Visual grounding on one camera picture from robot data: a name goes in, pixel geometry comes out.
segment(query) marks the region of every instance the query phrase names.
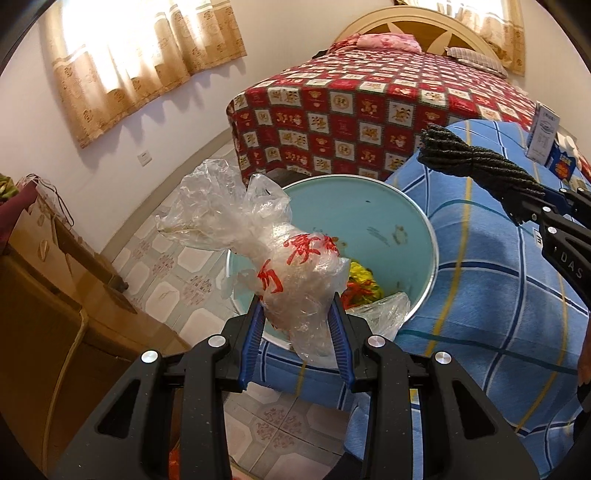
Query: white box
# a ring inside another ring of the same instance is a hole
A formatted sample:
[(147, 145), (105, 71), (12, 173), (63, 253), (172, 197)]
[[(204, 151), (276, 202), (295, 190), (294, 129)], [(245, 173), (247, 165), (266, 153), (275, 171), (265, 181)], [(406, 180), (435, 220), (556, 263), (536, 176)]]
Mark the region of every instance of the white box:
[(527, 139), (525, 155), (528, 158), (545, 165), (550, 156), (559, 123), (560, 117), (556, 113), (543, 103), (537, 102), (530, 136)]

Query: blue checkered blanket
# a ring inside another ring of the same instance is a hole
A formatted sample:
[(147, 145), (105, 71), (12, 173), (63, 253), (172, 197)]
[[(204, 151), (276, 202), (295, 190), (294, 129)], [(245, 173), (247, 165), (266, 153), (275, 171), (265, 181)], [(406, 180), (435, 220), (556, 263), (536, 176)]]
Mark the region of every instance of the blue checkered blanket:
[[(562, 186), (525, 157), (526, 133), (517, 124), (470, 120), (448, 128), (469, 144), (503, 154), (543, 184)], [(572, 443), (579, 410), (576, 365), (587, 308), (542, 258), (537, 226), (516, 227), (471, 179), (430, 171), (415, 154), (387, 183), (425, 211), (440, 253), (434, 290), (399, 331), (396, 343), (420, 355), (452, 354), (546, 476)], [(302, 367), (294, 354), (263, 342), (255, 381), (328, 407), (352, 408), (345, 448), (363, 456), (369, 398), (347, 392), (337, 372)], [(415, 397), (415, 478), (422, 478), (419, 409)]]

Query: wooden headboard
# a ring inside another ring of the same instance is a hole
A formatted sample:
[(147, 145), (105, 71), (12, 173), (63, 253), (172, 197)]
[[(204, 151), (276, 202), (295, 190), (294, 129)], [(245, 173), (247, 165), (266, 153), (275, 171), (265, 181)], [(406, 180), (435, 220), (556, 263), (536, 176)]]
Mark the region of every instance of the wooden headboard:
[(480, 36), (458, 20), (420, 7), (387, 7), (362, 16), (345, 28), (335, 41), (354, 33), (408, 33), (423, 51), (443, 55), (446, 47), (475, 50), (496, 58), (494, 50)]

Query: curtain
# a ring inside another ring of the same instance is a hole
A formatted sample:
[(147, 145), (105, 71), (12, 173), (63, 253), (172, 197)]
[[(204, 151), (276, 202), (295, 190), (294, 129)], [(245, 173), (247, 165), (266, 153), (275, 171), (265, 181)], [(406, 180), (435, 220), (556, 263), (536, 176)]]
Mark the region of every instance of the curtain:
[(228, 0), (61, 0), (45, 28), (81, 148), (191, 75), (246, 56)]
[(525, 36), (519, 0), (394, 0), (459, 20), (495, 50), (503, 66), (525, 75)]

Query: plastic bag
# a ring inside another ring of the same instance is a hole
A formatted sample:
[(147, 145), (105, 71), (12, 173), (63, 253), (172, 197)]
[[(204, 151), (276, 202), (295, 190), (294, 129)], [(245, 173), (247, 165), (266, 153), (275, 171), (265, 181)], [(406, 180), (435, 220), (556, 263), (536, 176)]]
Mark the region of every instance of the plastic bag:
[(368, 305), (348, 309), (347, 313), (365, 319), (374, 335), (394, 340), (409, 311), (410, 300), (404, 292), (400, 292)]
[(306, 233), (291, 222), (290, 198), (275, 182), (254, 175), (245, 189), (240, 170), (206, 160), (185, 176), (160, 233), (188, 247), (229, 248), (248, 257), (254, 271), (239, 281), (261, 297), (267, 319), (283, 330), (311, 365), (335, 367), (327, 314), (349, 278), (349, 260), (329, 236)]

